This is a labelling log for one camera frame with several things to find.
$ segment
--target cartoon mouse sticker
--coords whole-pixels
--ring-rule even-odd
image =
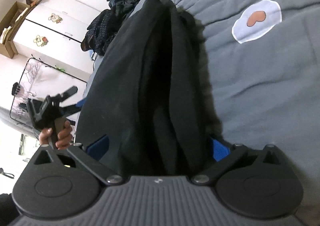
[[[53,13],[51,16],[48,18],[49,21],[55,22],[56,24],[60,23],[63,21],[63,18],[61,18],[59,15]]]
[[[36,43],[38,47],[43,47],[47,45],[49,41],[46,37],[40,37],[39,35],[37,35],[36,39],[34,39],[33,42]]]

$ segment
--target gray bedding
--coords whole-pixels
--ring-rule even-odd
[[[172,1],[198,24],[208,131],[282,149],[305,191],[297,215],[319,225],[320,0]]]

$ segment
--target person's hand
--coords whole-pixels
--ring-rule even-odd
[[[72,127],[69,121],[64,123],[64,129],[58,133],[58,141],[56,142],[56,147],[60,149],[66,149],[70,146],[70,141],[72,140]],[[49,138],[52,134],[52,128],[44,128],[40,135],[39,141],[40,145],[49,144]]]

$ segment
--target heart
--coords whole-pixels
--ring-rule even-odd
[[[256,22],[263,22],[266,19],[266,13],[264,11],[256,11],[249,17],[247,26],[252,27]]]

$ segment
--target screw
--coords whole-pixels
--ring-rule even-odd
[[[210,178],[205,174],[199,174],[193,178],[193,182],[200,183],[200,184],[208,183],[209,180]]]
[[[122,177],[115,174],[115,175],[111,175],[107,178],[107,182],[110,184],[118,184],[121,183],[122,181]]]

